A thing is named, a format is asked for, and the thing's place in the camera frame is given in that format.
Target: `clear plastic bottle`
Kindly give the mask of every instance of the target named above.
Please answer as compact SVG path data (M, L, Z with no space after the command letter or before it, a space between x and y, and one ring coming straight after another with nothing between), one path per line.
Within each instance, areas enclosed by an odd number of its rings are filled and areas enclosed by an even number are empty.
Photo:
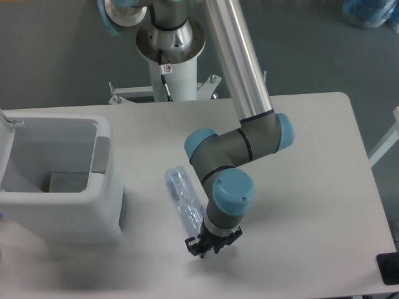
M177 166L169 169L165 173L165 181L188 236L197 237L201 230L204 208L195 193L185 168Z

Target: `metal bracket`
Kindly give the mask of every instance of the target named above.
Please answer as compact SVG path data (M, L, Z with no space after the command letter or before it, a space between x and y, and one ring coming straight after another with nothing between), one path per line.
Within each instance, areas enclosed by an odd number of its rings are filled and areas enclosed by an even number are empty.
M399 140L399 107L394 109L393 114L396 122L368 154L371 167Z
M222 78L217 75L210 75L205 83L197 83L197 100L210 100L218 98L215 93L216 87L222 81ZM112 83L109 82L110 92L112 98L108 101L109 104L133 103L126 98L145 98L153 97L154 91L152 86L143 87L129 87L129 88L113 88Z
M197 90L197 100L210 100L213 98L214 91L218 87L222 78L212 74L207 81Z
M15 120L8 118L8 116L1 109L0 109L0 118L2 118L6 123L8 123L9 125L12 125L12 126L24 124L23 121L15 121Z

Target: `light blue joint cap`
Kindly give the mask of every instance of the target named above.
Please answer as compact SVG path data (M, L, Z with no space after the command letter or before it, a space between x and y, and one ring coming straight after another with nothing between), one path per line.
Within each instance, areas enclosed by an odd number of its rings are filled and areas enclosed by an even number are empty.
M225 214L240 216L252 206L255 184L244 171L229 168L215 179L212 193L214 202Z
M277 151L280 151L293 144L295 140L295 130L287 115L277 113L277 116L279 117L281 124L281 139L279 148L277 149Z
M112 0L113 5L119 8L129 8L136 5L138 0Z
M101 15L102 21L104 22L105 27L107 28L107 30L113 36L119 35L119 32L115 30L115 28L113 27L113 25L111 24L110 20L107 17L107 12L105 11L105 7L104 7L104 1L103 0L97 0L97 5L98 5L99 10L100 10L100 15Z
M197 147L202 143L202 141L212 135L217 135L212 129L199 129L192 132L189 137L187 137L185 142L185 151L190 162Z

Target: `black cable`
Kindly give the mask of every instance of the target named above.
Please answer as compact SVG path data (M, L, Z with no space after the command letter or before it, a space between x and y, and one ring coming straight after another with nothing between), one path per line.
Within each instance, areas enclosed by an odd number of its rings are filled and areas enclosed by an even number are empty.
M151 17L151 24L155 25L156 23L156 19L155 19L155 9L154 9L154 5L151 4L148 7L149 11L150 11L150 17Z
M158 65L162 65L162 54L163 54L163 51L161 49L159 49L158 50ZM168 102L173 102L172 96L170 95L168 84L166 82L165 74L161 74L161 81L165 88L166 98L168 99Z
M397 294L399 294L399 292L392 293L391 295L389 295L388 297L386 297L386 299L392 299L392 298L395 297Z
M237 132L243 138L245 145L247 146L249 162L252 162L252 160L254 159L254 154L252 152L252 148L251 148L251 144L248 140L248 136L244 133L244 131L241 128L238 128Z

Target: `robotic arm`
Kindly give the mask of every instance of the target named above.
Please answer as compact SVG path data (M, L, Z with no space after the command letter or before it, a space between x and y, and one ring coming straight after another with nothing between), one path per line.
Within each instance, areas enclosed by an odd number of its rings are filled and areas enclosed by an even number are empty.
M169 99L170 94L175 100L174 95L182 93L195 99L196 57L204 46L201 26L186 18L182 0L130 0L129 5L133 2L136 6L151 2L151 25L138 30L137 45L149 61L156 102ZM218 253L243 234L239 225L251 207L255 187L251 177L236 167L283 150L294 141L288 117L274 113L239 1L202 2L241 127L219 136L212 129L201 129L185 142L209 199L201 233L185 241L188 250L201 258L211 249ZM165 74L159 73L159 65L164 64L173 66L169 87Z

